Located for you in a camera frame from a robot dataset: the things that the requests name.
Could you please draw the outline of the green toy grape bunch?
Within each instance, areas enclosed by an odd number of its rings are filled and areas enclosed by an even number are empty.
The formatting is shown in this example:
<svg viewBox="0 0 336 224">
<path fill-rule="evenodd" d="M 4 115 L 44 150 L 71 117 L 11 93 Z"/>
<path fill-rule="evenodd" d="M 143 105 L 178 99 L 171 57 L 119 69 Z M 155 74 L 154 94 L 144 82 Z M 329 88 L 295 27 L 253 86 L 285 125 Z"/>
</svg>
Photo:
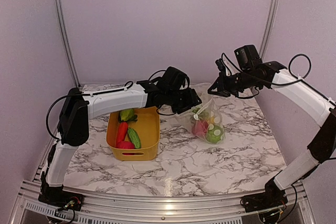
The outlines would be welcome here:
<svg viewBox="0 0 336 224">
<path fill-rule="evenodd" d="M 206 107 L 196 107 L 192 109 L 193 118 L 195 120 L 208 120 L 209 112 Z"/>
</svg>

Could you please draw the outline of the green toy apple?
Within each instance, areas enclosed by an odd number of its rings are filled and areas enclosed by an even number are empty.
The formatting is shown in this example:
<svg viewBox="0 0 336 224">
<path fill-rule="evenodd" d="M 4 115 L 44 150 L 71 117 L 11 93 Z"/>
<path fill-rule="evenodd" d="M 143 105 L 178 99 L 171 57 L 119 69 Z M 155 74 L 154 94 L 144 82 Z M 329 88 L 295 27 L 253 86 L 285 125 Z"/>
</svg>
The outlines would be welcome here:
<svg viewBox="0 0 336 224">
<path fill-rule="evenodd" d="M 205 139 L 212 143 L 217 144 L 224 137 L 224 129 L 220 125 L 210 124 L 205 136 Z"/>
</svg>

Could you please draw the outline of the yellow plastic basket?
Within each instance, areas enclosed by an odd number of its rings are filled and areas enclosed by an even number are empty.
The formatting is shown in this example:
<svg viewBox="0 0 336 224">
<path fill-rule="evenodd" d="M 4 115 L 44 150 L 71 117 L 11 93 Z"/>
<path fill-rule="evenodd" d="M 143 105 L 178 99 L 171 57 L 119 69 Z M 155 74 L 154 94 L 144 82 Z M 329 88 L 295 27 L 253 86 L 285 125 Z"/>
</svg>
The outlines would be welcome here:
<svg viewBox="0 0 336 224">
<path fill-rule="evenodd" d="M 106 141 L 116 159 L 120 161 L 150 161 L 156 158 L 160 142 L 160 118 L 155 107 L 135 109 L 138 116 L 136 122 L 130 122 L 129 127 L 136 130 L 141 141 L 139 149 L 119 149 L 115 144 L 119 126 L 118 112 L 110 113 Z"/>
</svg>

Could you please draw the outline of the clear polka dot zip bag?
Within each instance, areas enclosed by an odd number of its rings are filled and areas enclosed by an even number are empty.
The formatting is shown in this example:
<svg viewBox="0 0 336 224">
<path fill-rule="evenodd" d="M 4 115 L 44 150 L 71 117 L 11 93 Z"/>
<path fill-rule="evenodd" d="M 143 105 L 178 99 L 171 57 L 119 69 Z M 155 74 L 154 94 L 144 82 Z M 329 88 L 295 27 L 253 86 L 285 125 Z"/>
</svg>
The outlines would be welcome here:
<svg viewBox="0 0 336 224">
<path fill-rule="evenodd" d="M 202 101 L 175 118 L 192 135 L 210 144 L 219 144 L 225 138 L 222 116 L 213 98 L 206 96 Z"/>
</svg>

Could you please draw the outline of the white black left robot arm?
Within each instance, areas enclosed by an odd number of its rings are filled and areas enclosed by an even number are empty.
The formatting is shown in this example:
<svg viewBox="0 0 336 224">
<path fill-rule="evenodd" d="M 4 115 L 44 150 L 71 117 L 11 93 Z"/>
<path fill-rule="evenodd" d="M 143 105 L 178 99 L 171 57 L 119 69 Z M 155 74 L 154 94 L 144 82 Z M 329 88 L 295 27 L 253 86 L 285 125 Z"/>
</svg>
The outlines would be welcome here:
<svg viewBox="0 0 336 224">
<path fill-rule="evenodd" d="M 69 163 L 79 146 L 89 138 L 89 120 L 126 109 L 141 109 L 168 105 L 174 114 L 181 114 L 201 104 L 201 98 L 190 87 L 182 74 L 177 80 L 167 82 L 163 78 L 156 81 L 142 80 L 128 82 L 120 88 L 94 93 L 85 93 L 72 88 L 67 95 L 56 101 L 64 101 L 59 115 L 55 152 L 48 161 L 43 182 L 49 187 L 45 196 L 54 205 L 66 202 L 66 193 L 59 189 L 63 186 Z"/>
</svg>

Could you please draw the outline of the red toy pomegranate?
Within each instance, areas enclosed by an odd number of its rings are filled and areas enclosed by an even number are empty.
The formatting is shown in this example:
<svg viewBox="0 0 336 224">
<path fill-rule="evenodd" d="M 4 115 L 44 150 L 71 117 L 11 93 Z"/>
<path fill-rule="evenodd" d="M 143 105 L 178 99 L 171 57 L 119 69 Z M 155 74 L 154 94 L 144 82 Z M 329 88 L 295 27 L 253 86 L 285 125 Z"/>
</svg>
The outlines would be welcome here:
<svg viewBox="0 0 336 224">
<path fill-rule="evenodd" d="M 192 126 L 192 134 L 197 137 L 205 137 L 208 130 L 208 123 L 203 120 L 196 121 Z"/>
</svg>

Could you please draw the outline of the yellow toy lemon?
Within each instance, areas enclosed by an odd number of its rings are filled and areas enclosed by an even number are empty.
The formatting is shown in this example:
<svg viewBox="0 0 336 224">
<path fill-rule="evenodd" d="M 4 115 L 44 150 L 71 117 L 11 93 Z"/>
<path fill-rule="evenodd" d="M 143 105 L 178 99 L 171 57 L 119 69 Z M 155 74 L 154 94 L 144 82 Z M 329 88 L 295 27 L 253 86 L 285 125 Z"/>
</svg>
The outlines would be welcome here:
<svg viewBox="0 0 336 224">
<path fill-rule="evenodd" d="M 217 117 L 215 116 L 210 116 L 209 119 L 207 120 L 208 124 L 216 124 L 217 123 Z"/>
</svg>

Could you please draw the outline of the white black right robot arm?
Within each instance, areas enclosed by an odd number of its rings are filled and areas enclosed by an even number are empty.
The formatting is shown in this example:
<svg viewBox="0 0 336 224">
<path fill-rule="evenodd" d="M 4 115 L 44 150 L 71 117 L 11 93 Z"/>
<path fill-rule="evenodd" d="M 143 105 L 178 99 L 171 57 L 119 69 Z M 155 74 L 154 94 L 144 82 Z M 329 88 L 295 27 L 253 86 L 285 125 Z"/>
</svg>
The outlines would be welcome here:
<svg viewBox="0 0 336 224">
<path fill-rule="evenodd" d="M 216 95 L 237 97 L 246 89 L 264 87 L 270 90 L 272 102 L 280 102 L 273 108 L 270 102 L 264 106 L 287 161 L 287 167 L 270 181 L 272 187 L 260 195 L 260 203 L 271 207 L 280 199 L 280 190 L 309 176 L 335 152 L 335 102 L 276 61 L 259 63 L 236 74 L 229 74 L 222 60 L 216 63 Z"/>
</svg>

